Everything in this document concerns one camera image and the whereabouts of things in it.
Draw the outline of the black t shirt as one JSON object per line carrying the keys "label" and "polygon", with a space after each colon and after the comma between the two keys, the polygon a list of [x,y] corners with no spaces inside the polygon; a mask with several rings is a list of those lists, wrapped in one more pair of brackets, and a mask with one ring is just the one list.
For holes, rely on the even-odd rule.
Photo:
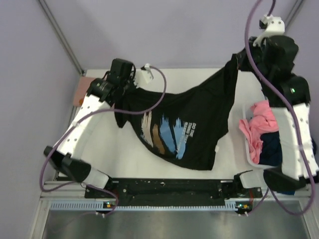
{"label": "black t shirt", "polygon": [[235,100],[238,61],[235,55],[217,73],[183,93],[166,93],[142,115],[115,113],[119,128],[130,123],[136,136],[153,154],[179,167],[209,171],[215,148],[228,132]]}

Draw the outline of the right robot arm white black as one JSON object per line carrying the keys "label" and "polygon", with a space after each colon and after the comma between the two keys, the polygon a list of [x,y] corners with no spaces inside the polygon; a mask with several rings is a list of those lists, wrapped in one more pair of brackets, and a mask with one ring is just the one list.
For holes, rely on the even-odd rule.
{"label": "right robot arm white black", "polygon": [[292,72],[299,47],[284,35],[245,40],[237,53],[239,70],[253,73],[268,99],[279,126],[282,163],[265,169],[263,178],[272,191],[295,191],[319,182],[309,126],[310,90],[305,78]]}

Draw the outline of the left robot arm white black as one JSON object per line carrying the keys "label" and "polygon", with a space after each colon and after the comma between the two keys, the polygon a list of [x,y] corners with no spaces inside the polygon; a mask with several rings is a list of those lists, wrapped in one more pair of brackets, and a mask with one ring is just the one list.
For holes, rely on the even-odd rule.
{"label": "left robot arm white black", "polygon": [[126,90],[134,89],[135,65],[127,60],[116,58],[111,69],[103,78],[94,79],[85,94],[82,106],[68,131],[53,146],[48,146],[44,154],[49,157],[51,166],[65,174],[72,181],[96,187],[101,197],[109,197],[113,185],[108,182],[109,176],[84,161],[82,153],[100,121],[101,110],[110,109]]}

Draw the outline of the folded pink t shirt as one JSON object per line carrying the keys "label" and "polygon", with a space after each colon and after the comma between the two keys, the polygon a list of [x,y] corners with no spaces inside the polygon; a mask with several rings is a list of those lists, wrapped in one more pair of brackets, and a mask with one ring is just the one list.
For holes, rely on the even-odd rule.
{"label": "folded pink t shirt", "polygon": [[95,78],[92,78],[92,77],[85,77],[85,76],[80,77],[76,91],[75,91],[75,95],[73,98],[73,106],[75,107],[82,106],[87,90],[90,84],[94,80]]}

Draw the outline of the white plastic laundry basket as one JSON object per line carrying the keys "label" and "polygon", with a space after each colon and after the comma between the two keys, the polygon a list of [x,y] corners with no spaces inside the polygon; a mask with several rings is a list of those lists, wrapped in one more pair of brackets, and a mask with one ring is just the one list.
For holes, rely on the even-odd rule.
{"label": "white plastic laundry basket", "polygon": [[[253,118],[253,112],[250,110],[249,105],[243,104],[242,105],[242,117],[244,119],[246,119],[247,121],[250,121]],[[244,136],[245,138],[245,150],[246,150],[246,157],[247,157],[247,161],[248,163],[254,167],[254,168],[258,168],[258,169],[268,169],[271,168],[271,166],[269,165],[263,165],[263,164],[255,164],[251,157],[250,157],[250,150],[249,150],[249,144],[248,144],[248,139],[246,138],[246,136]]]}

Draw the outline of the pink crumpled t shirt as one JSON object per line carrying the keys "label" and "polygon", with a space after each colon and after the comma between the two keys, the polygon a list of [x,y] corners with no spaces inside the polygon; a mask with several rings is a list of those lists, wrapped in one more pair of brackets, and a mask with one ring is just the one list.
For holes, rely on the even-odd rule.
{"label": "pink crumpled t shirt", "polygon": [[255,164],[259,164],[260,153],[262,150],[261,135],[264,133],[277,132],[279,130],[275,116],[269,106],[268,100],[254,103],[250,110],[253,118],[239,120],[239,129],[248,139],[250,157]]}

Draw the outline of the dark blue crumpled t shirt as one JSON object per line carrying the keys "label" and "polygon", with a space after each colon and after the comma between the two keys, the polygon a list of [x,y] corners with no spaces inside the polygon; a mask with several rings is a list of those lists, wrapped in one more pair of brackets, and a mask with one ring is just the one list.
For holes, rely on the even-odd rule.
{"label": "dark blue crumpled t shirt", "polygon": [[282,149],[279,132],[264,133],[261,135],[262,150],[259,164],[269,166],[279,166],[282,163]]}

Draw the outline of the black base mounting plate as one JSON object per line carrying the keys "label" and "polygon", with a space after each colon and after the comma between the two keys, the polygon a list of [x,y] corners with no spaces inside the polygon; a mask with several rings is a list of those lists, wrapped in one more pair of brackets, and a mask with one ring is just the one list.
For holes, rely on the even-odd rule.
{"label": "black base mounting plate", "polygon": [[260,189],[245,189],[238,179],[113,178],[106,190],[119,206],[223,206],[230,198],[255,199]]}

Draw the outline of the right aluminium corner post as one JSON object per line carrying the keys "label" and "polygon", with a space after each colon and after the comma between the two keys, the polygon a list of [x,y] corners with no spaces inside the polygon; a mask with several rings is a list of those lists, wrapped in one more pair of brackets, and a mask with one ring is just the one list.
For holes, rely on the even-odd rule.
{"label": "right aluminium corner post", "polygon": [[287,16],[284,18],[285,33],[288,33],[289,29],[291,28],[291,26],[294,23],[295,19],[297,18],[298,14],[300,13],[301,9],[303,8],[303,5],[305,2],[306,2],[306,0],[295,0],[294,1],[294,4],[292,5],[291,9],[289,10]]}

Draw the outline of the aluminium corner post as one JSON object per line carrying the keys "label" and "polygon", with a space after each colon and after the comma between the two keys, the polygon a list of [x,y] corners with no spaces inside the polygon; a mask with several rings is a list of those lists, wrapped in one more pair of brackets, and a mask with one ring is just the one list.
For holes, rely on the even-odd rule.
{"label": "aluminium corner post", "polygon": [[56,18],[54,17],[49,5],[45,0],[36,0],[36,2],[39,4],[42,12],[44,13],[44,16],[47,18],[50,26],[52,27],[58,41],[62,45],[62,48],[64,52],[66,53],[67,57],[71,61],[72,65],[76,69],[79,75],[83,76],[85,73],[85,70],[79,63],[77,57],[75,56],[69,42],[67,41],[62,29],[60,28]]}
{"label": "aluminium corner post", "polygon": [[294,4],[292,5],[291,9],[289,10],[287,16],[284,18],[285,33],[288,33],[289,29],[291,28],[291,26],[294,23],[295,19],[297,18],[298,14],[300,13],[301,9],[303,8],[303,5],[305,2],[306,2],[306,0],[295,0],[294,1]]}

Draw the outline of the left aluminium corner post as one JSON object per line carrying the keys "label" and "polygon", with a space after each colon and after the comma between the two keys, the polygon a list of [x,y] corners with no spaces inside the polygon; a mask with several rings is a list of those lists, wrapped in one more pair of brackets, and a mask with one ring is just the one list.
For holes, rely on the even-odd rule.
{"label": "left aluminium corner post", "polygon": [[47,18],[50,26],[52,27],[58,41],[62,45],[62,48],[64,52],[66,53],[67,57],[71,61],[72,65],[76,69],[79,75],[83,76],[85,73],[85,70],[79,63],[77,57],[75,56],[69,42],[67,41],[62,29],[60,28],[56,18],[54,17],[49,5],[45,0],[36,0],[36,2],[39,4],[42,12],[44,13],[44,16]]}

